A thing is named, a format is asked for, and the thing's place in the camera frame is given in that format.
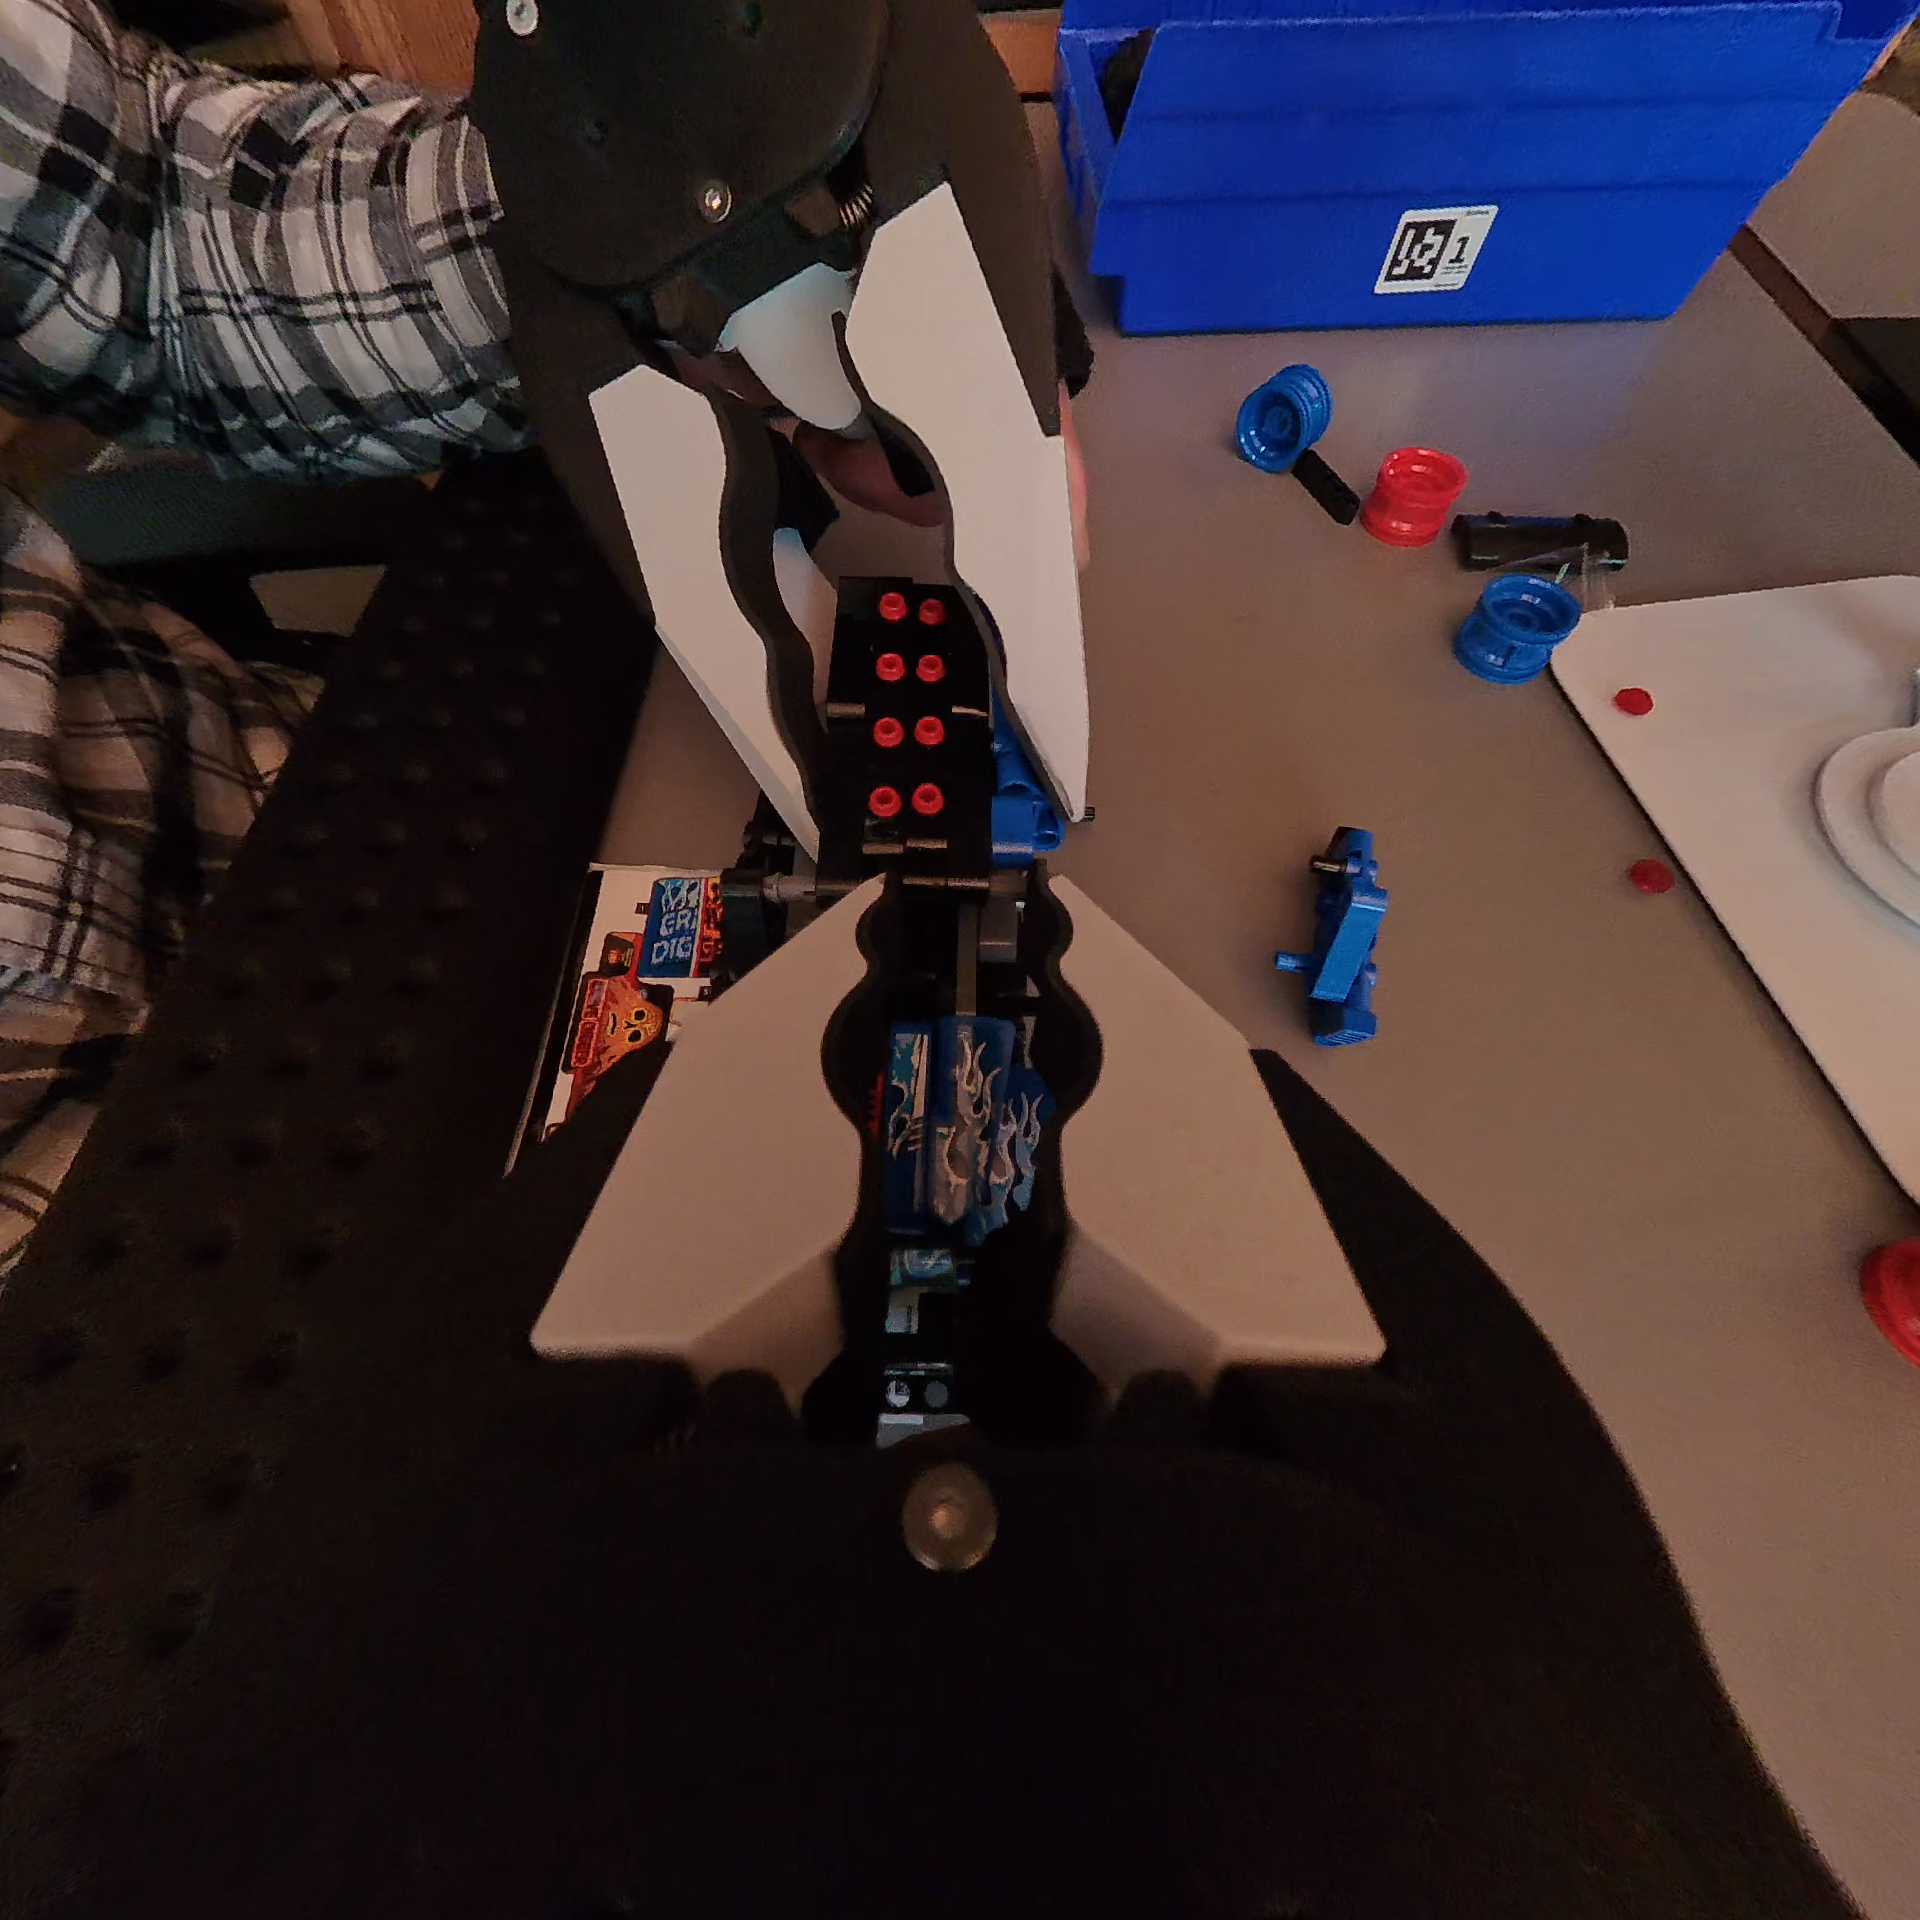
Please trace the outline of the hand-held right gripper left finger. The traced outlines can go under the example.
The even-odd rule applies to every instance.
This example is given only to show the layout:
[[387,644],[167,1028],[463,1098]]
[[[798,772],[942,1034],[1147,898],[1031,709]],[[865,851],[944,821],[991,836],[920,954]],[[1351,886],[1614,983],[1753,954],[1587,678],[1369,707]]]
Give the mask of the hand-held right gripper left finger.
[[762,1371],[798,1407],[841,1350],[860,1133],[825,1030],[870,974],[880,893],[857,885],[670,1049],[534,1326],[540,1356],[680,1359],[700,1386]]

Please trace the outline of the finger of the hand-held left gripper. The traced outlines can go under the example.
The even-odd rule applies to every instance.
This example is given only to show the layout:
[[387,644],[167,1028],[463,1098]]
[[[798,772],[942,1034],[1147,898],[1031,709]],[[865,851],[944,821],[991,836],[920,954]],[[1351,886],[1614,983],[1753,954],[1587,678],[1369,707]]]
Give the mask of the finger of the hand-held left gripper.
[[803,534],[724,516],[730,479],[763,463],[730,454],[713,396],[639,365],[590,396],[617,508],[657,633],[804,854],[823,833],[809,779],[823,762],[834,589]]
[[993,618],[1001,701],[1081,823],[1090,698],[1065,439],[1027,388],[951,180],[871,229],[834,346],[854,396],[944,484],[951,574]]

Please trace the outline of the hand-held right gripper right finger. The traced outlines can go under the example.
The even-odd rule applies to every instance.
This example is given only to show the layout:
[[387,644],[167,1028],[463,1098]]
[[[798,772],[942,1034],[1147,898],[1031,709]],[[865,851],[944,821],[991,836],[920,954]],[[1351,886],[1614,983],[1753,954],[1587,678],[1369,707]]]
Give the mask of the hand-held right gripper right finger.
[[1364,1369],[1385,1334],[1241,1030],[1073,881],[1027,885],[1019,965],[1059,1101],[993,1237],[993,1441],[1075,1444],[1140,1377]]

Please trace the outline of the blue brick assembly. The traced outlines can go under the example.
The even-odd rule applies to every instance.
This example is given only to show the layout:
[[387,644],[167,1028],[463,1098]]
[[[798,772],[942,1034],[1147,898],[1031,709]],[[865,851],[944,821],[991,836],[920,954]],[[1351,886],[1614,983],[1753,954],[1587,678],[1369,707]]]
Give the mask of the blue brick assembly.
[[1340,827],[1311,868],[1313,946],[1278,951],[1275,972],[1304,981],[1316,1046],[1354,1046],[1376,1035],[1376,939],[1388,909],[1376,842],[1363,827]]

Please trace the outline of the black blue brick truck model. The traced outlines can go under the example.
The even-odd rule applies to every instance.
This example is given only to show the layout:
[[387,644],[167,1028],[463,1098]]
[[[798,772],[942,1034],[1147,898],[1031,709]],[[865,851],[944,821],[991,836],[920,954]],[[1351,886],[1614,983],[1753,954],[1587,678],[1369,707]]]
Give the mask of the black blue brick truck model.
[[840,1341],[807,1434],[898,1444],[1086,1436],[1097,1386],[1052,1329],[1067,1247],[1063,1135],[1095,1087],[1097,1025],[1065,985],[1047,853],[1063,821],[993,686],[1000,650],[959,589],[841,588],[823,701],[811,898],[855,905],[855,985],[823,1078],[855,1145],[833,1251]]

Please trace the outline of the person's left forearm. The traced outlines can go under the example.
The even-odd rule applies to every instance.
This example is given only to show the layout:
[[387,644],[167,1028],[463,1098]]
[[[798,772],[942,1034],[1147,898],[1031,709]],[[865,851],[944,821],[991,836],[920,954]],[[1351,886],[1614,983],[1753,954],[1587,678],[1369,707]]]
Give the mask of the person's left forearm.
[[465,102],[22,3],[2,138],[6,417],[308,484],[530,444]]

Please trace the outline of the sticker sheet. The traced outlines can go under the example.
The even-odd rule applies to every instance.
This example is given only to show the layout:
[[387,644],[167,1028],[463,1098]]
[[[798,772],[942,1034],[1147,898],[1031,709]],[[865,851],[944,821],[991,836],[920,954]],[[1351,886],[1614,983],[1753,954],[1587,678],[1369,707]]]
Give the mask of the sticker sheet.
[[506,1170],[551,1138],[616,1066],[665,1055],[735,985],[732,881],[755,890],[766,868],[590,865]]

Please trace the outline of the blue wheel hub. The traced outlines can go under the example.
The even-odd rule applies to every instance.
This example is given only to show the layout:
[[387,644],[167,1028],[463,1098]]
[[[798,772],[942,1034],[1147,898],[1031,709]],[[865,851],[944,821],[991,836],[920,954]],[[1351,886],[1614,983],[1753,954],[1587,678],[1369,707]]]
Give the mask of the blue wheel hub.
[[1454,660],[1479,681],[1536,681],[1571,638],[1584,606],[1571,588],[1532,572],[1496,577],[1452,638]]
[[1234,418],[1234,445],[1248,466],[1286,473],[1327,437],[1332,394],[1320,367],[1294,364],[1246,394]]

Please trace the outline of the black dotted mat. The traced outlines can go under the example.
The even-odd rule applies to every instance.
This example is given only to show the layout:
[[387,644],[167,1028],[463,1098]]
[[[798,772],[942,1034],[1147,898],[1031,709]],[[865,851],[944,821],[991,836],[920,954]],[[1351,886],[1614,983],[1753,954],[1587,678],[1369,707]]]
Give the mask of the black dotted mat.
[[651,642],[540,452],[422,494],[6,1297],[6,1916],[407,1257],[511,1161]]

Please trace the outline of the red wheel hub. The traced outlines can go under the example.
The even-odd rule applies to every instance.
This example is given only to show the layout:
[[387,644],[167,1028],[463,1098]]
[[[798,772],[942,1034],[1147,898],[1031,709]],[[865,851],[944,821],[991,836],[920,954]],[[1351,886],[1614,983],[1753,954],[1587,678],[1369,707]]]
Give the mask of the red wheel hub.
[[1360,503],[1360,527],[1380,545],[1433,545],[1447,527],[1471,469],[1452,452],[1403,445],[1385,452],[1375,486]]
[[1863,1307],[1886,1345],[1911,1366],[1920,1363],[1919,1237],[1886,1242],[1858,1265]]

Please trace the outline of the blue bin with tag label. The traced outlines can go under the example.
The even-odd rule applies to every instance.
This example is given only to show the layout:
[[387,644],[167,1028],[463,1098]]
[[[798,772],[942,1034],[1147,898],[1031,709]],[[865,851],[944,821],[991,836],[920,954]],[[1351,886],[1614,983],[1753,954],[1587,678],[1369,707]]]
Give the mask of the blue bin with tag label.
[[1127,334],[1664,319],[1914,3],[1063,5]]

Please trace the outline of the black connector block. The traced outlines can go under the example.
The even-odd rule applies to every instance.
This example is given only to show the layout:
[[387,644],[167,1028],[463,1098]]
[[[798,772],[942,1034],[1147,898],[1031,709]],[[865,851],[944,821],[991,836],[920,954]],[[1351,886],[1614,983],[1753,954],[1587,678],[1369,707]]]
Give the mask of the black connector block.
[[1456,514],[1450,525],[1456,563],[1482,574],[1566,577],[1618,572],[1630,540],[1622,518],[1571,514]]

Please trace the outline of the white book stand base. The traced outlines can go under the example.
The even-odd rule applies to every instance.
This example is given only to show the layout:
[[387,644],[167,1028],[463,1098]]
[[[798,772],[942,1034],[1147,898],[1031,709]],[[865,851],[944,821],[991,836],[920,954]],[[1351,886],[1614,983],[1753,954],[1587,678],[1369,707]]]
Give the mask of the white book stand base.
[[[1552,676],[1881,1164],[1919,1195],[1919,580],[1587,614]],[[1622,686],[1654,693],[1622,715]]]

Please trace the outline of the person's plaid shirt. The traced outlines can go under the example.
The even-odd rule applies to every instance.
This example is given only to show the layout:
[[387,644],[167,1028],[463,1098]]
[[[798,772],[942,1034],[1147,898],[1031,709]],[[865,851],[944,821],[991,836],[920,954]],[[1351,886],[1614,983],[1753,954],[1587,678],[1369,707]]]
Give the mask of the person's plaid shirt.
[[2,511],[2,1270],[321,698]]

